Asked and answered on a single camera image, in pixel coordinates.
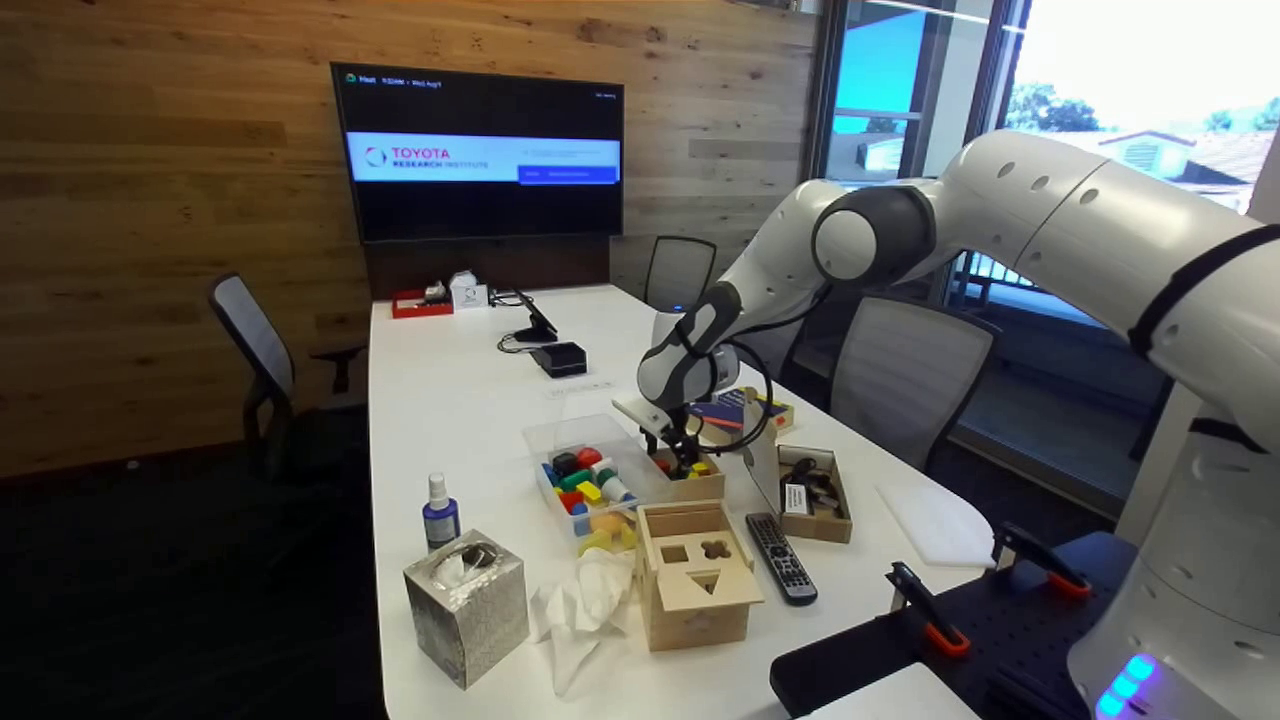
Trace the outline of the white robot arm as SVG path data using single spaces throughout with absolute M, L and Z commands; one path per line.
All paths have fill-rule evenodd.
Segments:
M 1066 648 L 1099 720 L 1280 713 L 1280 236 L 1052 137 L 988 131 L 935 179 L 796 185 L 637 366 L 682 435 L 716 353 L 826 284 L 888 289 L 983 252 L 1111 328 L 1203 411 L 1102 616 Z

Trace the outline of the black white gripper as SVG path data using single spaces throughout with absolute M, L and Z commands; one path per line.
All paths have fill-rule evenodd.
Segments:
M 660 438 L 689 443 L 689 411 L 740 376 L 740 357 L 723 341 L 716 311 L 660 311 L 652 349 L 640 357 L 637 386 L 665 411 Z

